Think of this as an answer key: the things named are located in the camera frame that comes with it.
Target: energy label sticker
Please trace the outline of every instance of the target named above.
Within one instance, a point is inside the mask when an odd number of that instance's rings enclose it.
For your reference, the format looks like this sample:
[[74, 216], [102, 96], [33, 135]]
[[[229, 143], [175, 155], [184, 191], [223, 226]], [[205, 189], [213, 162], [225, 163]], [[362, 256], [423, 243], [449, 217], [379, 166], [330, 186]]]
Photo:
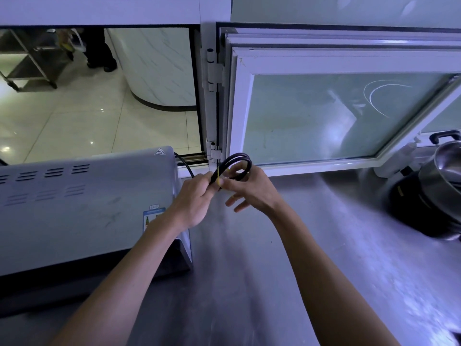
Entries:
[[154, 210], [147, 210], [142, 213], [144, 216], [144, 220], [142, 223], [142, 231], [144, 232], [147, 228], [147, 225], [150, 221], [155, 220], [158, 215], [161, 215], [165, 212], [165, 208], [154, 209]]

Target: tile floor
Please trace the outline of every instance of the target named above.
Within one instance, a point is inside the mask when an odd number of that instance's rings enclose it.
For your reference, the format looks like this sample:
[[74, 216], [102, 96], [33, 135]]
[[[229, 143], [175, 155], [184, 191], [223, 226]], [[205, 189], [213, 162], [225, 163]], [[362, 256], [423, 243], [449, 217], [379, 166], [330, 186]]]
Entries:
[[[0, 70], [9, 73], [22, 56], [0, 55]], [[197, 112], [142, 105], [120, 68], [88, 69], [76, 52], [57, 85], [17, 93], [0, 80], [0, 159], [18, 164], [163, 145], [179, 154], [201, 151]]]

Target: warning triangle symbol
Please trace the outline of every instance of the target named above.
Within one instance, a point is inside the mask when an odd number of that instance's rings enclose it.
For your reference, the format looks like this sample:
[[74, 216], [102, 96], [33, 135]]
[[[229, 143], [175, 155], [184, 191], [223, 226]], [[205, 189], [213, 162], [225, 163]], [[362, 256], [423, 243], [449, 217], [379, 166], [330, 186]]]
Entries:
[[162, 150], [162, 148], [159, 148], [154, 155], [165, 155], [165, 152]]

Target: coiled black cable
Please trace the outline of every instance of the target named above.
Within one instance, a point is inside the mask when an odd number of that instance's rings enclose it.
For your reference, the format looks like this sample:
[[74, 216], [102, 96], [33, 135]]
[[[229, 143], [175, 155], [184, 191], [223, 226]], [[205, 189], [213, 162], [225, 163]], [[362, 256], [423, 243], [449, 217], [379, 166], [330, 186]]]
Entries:
[[[194, 173], [190, 169], [189, 165], [187, 165], [186, 161], [182, 158], [182, 156], [180, 156], [176, 152], [175, 152], [174, 156], [176, 158], [178, 158], [179, 160], [181, 160], [184, 163], [184, 165], [186, 165], [186, 168], [189, 171], [190, 176], [192, 178], [194, 178]], [[211, 176], [210, 184], [213, 184], [214, 182], [216, 182], [219, 175], [222, 175], [223, 172], [226, 171], [226, 169], [230, 168], [233, 164], [235, 164], [235, 163], [237, 163], [239, 161], [246, 161], [247, 162], [247, 167], [245, 168], [245, 170], [243, 172], [239, 173], [238, 175], [236, 175], [234, 177], [230, 177], [230, 179], [234, 179], [236, 181], [241, 181], [246, 176], [246, 174], [248, 174], [248, 172], [250, 171], [251, 166], [253, 164], [251, 163], [251, 159], [248, 156], [248, 154], [235, 153], [235, 154], [231, 155], [230, 157], [228, 157], [226, 160], [224, 160], [222, 163], [218, 164], [218, 167], [216, 168], [216, 171]]]

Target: cart wheel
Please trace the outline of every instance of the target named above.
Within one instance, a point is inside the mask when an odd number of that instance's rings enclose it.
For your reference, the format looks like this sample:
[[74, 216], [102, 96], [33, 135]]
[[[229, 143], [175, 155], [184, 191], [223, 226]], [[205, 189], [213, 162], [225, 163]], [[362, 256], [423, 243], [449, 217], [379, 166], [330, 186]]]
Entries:
[[19, 87], [13, 82], [13, 81], [8, 81], [6, 83], [9, 87], [11, 87], [13, 90], [15, 90], [16, 92], [19, 91]]

